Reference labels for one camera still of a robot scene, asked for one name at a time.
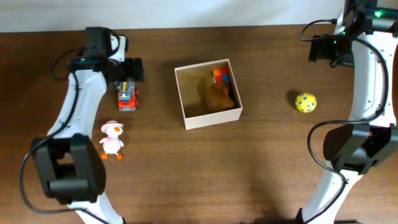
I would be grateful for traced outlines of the colourful puzzle cube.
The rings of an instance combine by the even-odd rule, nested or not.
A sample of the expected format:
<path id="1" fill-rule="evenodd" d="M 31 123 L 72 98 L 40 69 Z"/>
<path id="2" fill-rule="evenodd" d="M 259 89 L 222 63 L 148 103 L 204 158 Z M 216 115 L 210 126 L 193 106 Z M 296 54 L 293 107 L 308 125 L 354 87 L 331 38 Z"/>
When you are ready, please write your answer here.
<path id="1" fill-rule="evenodd" d="M 212 70 L 213 83 L 229 82 L 229 73 L 227 68 Z"/>

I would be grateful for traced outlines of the brown plush toy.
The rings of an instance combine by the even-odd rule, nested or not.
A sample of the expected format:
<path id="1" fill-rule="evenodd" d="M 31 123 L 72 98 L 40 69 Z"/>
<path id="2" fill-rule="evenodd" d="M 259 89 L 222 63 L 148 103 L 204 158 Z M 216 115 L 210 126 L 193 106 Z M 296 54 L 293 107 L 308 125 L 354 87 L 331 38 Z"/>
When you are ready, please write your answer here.
<path id="1" fill-rule="evenodd" d="M 212 113 L 231 110 L 235 107 L 235 102 L 229 95 L 230 84 L 228 82 L 218 82 L 211 84 L 205 93 L 207 108 Z"/>

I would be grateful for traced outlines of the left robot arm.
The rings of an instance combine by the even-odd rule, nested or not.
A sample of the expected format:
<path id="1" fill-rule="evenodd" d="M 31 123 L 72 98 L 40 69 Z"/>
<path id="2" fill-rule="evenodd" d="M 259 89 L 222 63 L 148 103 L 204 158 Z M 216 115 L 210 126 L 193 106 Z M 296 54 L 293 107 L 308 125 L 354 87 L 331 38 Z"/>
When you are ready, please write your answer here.
<path id="1" fill-rule="evenodd" d="M 125 223 L 105 193 L 106 169 L 92 143 L 96 112 L 108 86 L 141 81 L 140 58 L 127 58 L 128 38 L 106 27 L 86 28 L 86 45 L 68 64 L 68 90 L 45 138 L 34 139 L 33 158 L 44 194 L 85 223 Z"/>

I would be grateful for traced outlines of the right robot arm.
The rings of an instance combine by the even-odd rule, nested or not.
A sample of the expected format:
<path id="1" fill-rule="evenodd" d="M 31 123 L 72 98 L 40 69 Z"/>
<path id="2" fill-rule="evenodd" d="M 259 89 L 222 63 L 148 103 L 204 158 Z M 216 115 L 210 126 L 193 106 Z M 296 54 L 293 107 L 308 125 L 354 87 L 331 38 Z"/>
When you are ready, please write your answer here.
<path id="1" fill-rule="evenodd" d="M 353 68 L 353 102 L 347 120 L 329 122 L 319 162 L 324 173 L 296 223 L 333 223 L 354 184 L 397 150 L 392 94 L 397 11 L 376 0 L 346 0 L 331 23 L 334 33 L 309 39 L 308 58 Z"/>

